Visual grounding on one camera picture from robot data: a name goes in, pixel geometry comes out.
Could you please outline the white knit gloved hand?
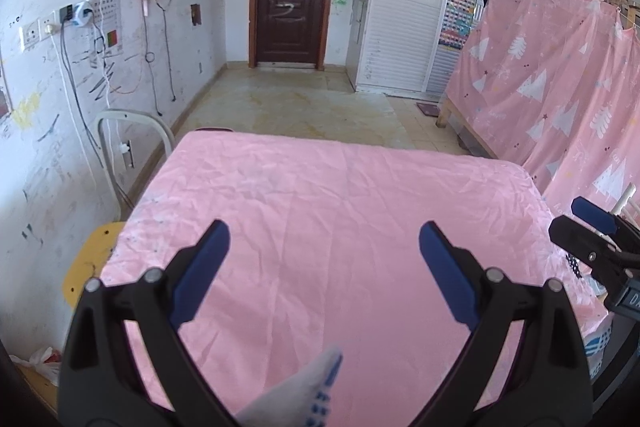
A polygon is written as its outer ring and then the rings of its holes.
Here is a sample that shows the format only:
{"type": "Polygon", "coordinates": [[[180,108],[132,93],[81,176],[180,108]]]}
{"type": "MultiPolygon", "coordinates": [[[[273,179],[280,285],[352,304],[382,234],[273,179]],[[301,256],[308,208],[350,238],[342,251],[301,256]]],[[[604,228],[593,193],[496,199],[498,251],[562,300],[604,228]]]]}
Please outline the white knit gloved hand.
{"type": "Polygon", "coordinates": [[[235,414],[240,426],[326,426],[343,352],[335,347],[235,414]]]}

